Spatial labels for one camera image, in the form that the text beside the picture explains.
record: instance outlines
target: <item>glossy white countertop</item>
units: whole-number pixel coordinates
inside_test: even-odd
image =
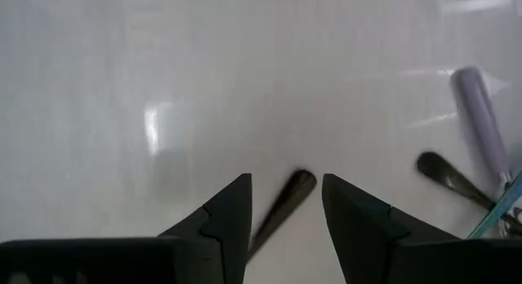
[[[433,149],[496,191],[449,75],[484,70],[516,160],[520,16],[522,0],[0,0],[0,240],[156,235],[243,172],[256,225],[300,166],[464,237],[484,212],[414,161]],[[249,264],[267,282],[343,282],[320,187]]]

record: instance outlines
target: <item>lavender utensil handle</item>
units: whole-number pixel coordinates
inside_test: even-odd
[[[506,149],[480,71],[475,67],[459,69],[452,79],[477,134],[486,163],[503,184],[511,181]]]

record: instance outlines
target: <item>white table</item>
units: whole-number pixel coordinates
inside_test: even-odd
[[[449,75],[484,69],[516,159],[521,14],[522,0],[0,0],[0,239],[156,235],[242,172],[258,223],[298,166],[463,237],[484,212],[414,160],[433,149],[495,193]],[[246,271],[318,282],[343,282],[320,187]]]

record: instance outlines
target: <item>white surface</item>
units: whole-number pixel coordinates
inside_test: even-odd
[[[449,75],[486,71],[515,153],[521,6],[0,0],[0,239],[155,235],[242,172],[259,222],[297,166],[465,236],[484,212],[414,159],[434,149],[495,192]],[[266,282],[343,282],[320,187],[248,266]]]

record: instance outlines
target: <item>purple handle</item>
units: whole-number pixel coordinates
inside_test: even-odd
[[[486,163],[503,183],[509,182],[511,175],[506,149],[498,132],[497,120],[480,71],[475,67],[459,69],[453,74],[453,79],[477,134]]]

